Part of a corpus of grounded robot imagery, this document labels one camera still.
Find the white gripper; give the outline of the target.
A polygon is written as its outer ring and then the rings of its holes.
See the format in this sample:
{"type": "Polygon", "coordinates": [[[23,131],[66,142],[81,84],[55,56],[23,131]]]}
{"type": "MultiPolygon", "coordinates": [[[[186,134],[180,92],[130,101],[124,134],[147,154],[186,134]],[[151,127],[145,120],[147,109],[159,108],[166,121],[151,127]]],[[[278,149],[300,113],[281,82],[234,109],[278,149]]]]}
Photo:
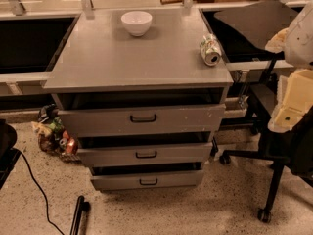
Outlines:
{"type": "Polygon", "coordinates": [[[313,106],[313,70],[299,69],[280,76],[275,106],[267,127],[273,132],[292,130],[313,106]]]}

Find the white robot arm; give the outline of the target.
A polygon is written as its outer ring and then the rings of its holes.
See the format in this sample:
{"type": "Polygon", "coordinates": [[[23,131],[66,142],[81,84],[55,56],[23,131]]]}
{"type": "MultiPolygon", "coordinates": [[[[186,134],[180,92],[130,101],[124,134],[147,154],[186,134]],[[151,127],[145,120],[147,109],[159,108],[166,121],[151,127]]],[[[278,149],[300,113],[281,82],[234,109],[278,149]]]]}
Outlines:
{"type": "Polygon", "coordinates": [[[313,106],[313,2],[265,45],[272,53],[284,52],[285,61],[295,67],[289,76],[278,82],[277,105],[268,128],[276,133],[291,131],[313,106]]]}

